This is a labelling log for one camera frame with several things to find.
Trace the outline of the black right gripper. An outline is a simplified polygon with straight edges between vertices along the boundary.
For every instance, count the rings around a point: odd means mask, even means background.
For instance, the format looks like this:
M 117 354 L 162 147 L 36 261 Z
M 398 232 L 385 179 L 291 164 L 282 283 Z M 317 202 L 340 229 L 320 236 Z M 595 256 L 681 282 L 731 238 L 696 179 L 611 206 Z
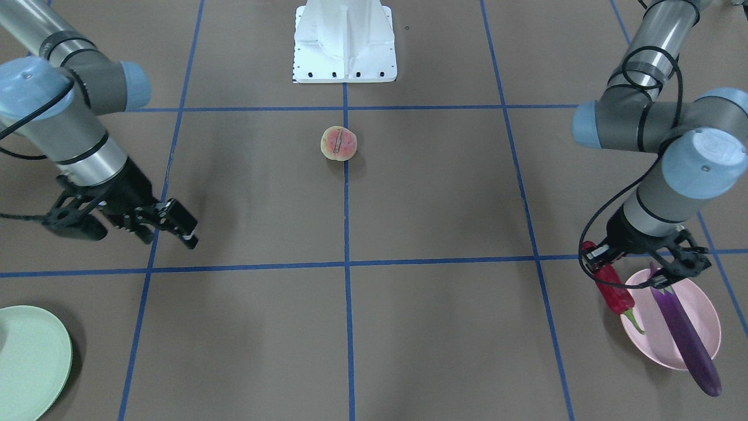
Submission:
M 109 230 L 91 214 L 98 210 L 112 226 L 135 234 L 143 243 L 151 243 L 154 232 L 161 230 L 178 237 L 189 250 L 198 245 L 197 219 L 177 199 L 158 202 L 150 180 L 131 158 L 120 173 L 99 185 L 78 186 L 66 175 L 56 181 L 63 192 L 44 216 L 44 227 L 59 237 L 104 239 Z

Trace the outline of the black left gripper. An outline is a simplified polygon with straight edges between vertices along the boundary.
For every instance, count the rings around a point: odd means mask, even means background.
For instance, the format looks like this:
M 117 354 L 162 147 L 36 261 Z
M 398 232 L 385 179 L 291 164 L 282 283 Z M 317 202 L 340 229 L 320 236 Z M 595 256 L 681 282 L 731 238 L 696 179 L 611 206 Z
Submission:
M 607 235 L 590 251 L 581 248 L 581 269 L 594 282 L 620 289 L 654 288 L 665 290 L 684 279 L 692 279 L 712 267 L 709 250 L 695 242 L 691 232 L 677 226 L 663 237 L 649 236 L 636 231 L 624 221 L 623 212 L 615 211 L 607 222 Z M 647 280 L 633 286 L 614 284 L 596 275 L 607 264 L 628 255 L 649 256 L 659 269 Z

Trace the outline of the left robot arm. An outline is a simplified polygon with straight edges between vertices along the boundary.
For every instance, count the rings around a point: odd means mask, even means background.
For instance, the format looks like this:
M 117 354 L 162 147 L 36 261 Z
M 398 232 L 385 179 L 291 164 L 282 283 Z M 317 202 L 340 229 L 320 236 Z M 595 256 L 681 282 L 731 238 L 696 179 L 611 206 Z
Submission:
M 684 223 L 730 190 L 746 171 L 746 93 L 717 88 L 691 103 L 658 101 L 671 77 L 683 91 L 680 50 L 708 1 L 653 1 L 600 99 L 577 107 L 574 140 L 599 150 L 656 154 L 652 166 L 622 190 L 606 237 L 578 262 L 590 279 L 627 255 L 660 268 L 638 288 L 665 289 L 711 267 Z

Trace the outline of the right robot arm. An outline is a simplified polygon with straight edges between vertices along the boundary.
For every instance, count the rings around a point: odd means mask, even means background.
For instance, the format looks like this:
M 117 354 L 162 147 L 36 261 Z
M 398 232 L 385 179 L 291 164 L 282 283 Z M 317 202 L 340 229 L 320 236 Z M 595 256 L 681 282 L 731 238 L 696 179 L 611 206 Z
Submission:
M 151 84 L 136 63 L 112 61 L 43 1 L 3 1 L 2 27 L 30 56 L 2 64 L 2 137 L 19 135 L 59 170 L 62 193 L 41 215 L 5 214 L 56 236 L 99 241 L 112 226 L 151 243 L 155 232 L 192 250 L 197 219 L 176 199 L 153 195 L 141 168 L 99 118 L 147 106 Z

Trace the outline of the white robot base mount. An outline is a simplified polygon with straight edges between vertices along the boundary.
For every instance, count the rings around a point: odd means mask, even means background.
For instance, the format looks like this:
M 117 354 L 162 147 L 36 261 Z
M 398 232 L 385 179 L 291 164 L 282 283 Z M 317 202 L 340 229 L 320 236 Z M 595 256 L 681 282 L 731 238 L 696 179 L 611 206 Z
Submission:
M 379 1 L 307 1 L 296 8 L 292 82 L 394 82 L 393 13 Z

